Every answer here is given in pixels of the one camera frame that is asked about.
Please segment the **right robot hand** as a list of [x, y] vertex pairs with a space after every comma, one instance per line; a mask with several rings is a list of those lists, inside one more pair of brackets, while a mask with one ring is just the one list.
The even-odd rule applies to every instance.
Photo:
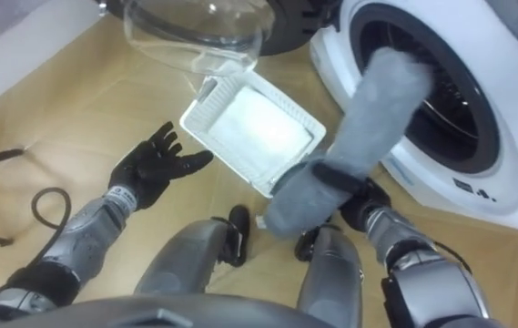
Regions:
[[322, 183], [349, 194], [340, 206], [340, 215], [356, 231], [366, 231], [366, 220], [373, 210], [391, 205], [390, 196], [369, 177], [352, 177], [324, 163], [315, 164], [311, 171]]

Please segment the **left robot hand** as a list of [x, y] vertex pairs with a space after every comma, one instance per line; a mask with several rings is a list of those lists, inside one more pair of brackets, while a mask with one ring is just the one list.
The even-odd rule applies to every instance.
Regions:
[[108, 188], [122, 187], [136, 199], [136, 210], [154, 205], [174, 179], [204, 169], [213, 159], [209, 150], [180, 155], [182, 145], [171, 121], [140, 141], [113, 168]]

